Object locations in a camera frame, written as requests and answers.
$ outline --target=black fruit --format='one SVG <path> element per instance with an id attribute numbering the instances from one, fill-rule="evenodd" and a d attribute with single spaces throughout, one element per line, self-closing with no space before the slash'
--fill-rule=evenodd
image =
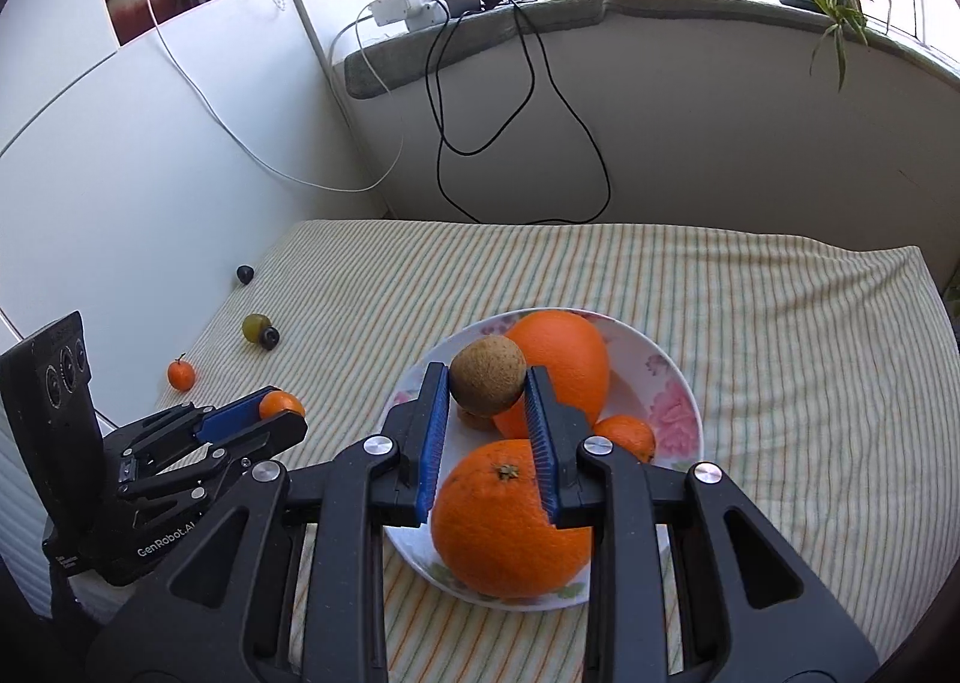
<path id="1" fill-rule="evenodd" d="M 280 332 L 272 325 L 268 325 L 260 333 L 260 347 L 263 349 L 273 349 L 280 344 Z"/>

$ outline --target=window ledge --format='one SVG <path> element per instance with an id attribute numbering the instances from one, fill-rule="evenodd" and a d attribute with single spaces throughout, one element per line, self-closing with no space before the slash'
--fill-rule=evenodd
<path id="1" fill-rule="evenodd" d="M 524 4 L 523 8 L 540 32 L 592 27 L 603 22 L 608 14 L 647 19 L 755 22 L 807 32 L 827 29 L 824 16 L 790 8 L 775 0 L 537 0 Z M 424 75 L 427 51 L 436 35 L 436 27 L 428 28 L 371 44 L 365 51 L 383 82 L 390 89 L 396 89 Z M 512 8 L 508 5 L 468 17 L 459 25 L 456 37 L 446 48 L 443 67 L 492 49 L 515 35 L 517 28 Z M 901 58 L 960 92 L 960 72 L 923 47 L 877 31 L 868 31 L 867 39 L 872 48 Z M 344 60 L 344 81 L 347 94 L 358 100 L 375 98 L 384 92 L 358 52 Z"/>

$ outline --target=fruit bowl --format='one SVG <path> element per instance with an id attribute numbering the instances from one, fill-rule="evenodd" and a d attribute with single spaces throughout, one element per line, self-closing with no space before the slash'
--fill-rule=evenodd
<path id="1" fill-rule="evenodd" d="M 392 406 L 409 402 L 419 394 L 428 363 L 440 361 L 449 365 L 454 355 L 471 342 L 481 336 L 504 334 L 517 320 L 534 311 L 535 308 L 520 309 L 480 320 L 430 349 L 397 382 L 380 416 L 381 426 Z M 596 326 L 610 354 L 610 393 L 601 419 L 611 415 L 632 415 L 646 420 L 656 436 L 655 466 L 686 472 L 694 463 L 703 460 L 703 424 L 697 403 L 670 357 L 642 333 L 620 320 L 582 309 L 568 311 L 587 318 Z M 499 438 L 497 432 L 479 432 L 461 423 L 456 405 L 451 400 L 438 485 L 443 484 L 445 477 L 467 453 Z M 479 594 L 461 583 L 445 566 L 433 546 L 429 525 L 428 518 L 420 528 L 387 528 L 386 532 L 403 559 L 446 593 L 469 603 L 522 612 L 571 607 L 589 598 L 589 565 L 562 588 L 540 597 L 506 600 Z M 666 531 L 660 527 L 656 534 L 662 553 L 669 546 Z"/>

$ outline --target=metal screw head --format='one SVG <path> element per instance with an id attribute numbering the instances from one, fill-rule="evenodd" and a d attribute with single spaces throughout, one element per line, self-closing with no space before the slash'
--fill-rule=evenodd
<path id="1" fill-rule="evenodd" d="M 715 482 L 720 482 L 723 480 L 723 471 L 716 464 L 709 463 L 709 461 L 704 461 L 702 464 L 697 464 L 693 468 L 693 477 L 696 477 L 697 480 L 701 482 L 706 482 L 709 485 L 712 485 Z"/>
<path id="2" fill-rule="evenodd" d="M 605 436 L 589 436 L 584 439 L 584 450 L 592 456 L 609 456 L 613 452 L 613 442 Z"/>
<path id="3" fill-rule="evenodd" d="M 363 443 L 363 449 L 367 451 L 367 453 L 370 453 L 371 456 L 385 456 L 387 453 L 390 453 L 393 448 L 394 441 L 392 441 L 390 437 L 380 436 L 379 434 L 368 438 Z"/>
<path id="4" fill-rule="evenodd" d="M 277 461 L 260 461 L 250 474 L 257 482 L 270 482 L 280 477 L 280 464 Z"/>

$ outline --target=striped bed cover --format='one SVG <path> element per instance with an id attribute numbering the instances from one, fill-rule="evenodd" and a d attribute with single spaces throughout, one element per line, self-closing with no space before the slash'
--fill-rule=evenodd
<path id="1" fill-rule="evenodd" d="M 633 224 L 302 223 L 189 352 L 199 381 L 188 398 L 291 391 L 310 429 L 281 460 L 306 466 L 373 432 L 404 368 L 445 336 L 551 305 L 612 315 L 666 349 L 700 405 L 707 457 L 890 655 L 960 553 L 960 361 L 918 248 L 851 253 Z M 275 352 L 240 336 L 254 311 L 280 328 Z M 169 392 L 160 406 L 181 400 Z M 584 607 L 473 606 L 428 585 L 389 543 L 384 561 L 391 680 L 579 680 Z"/>

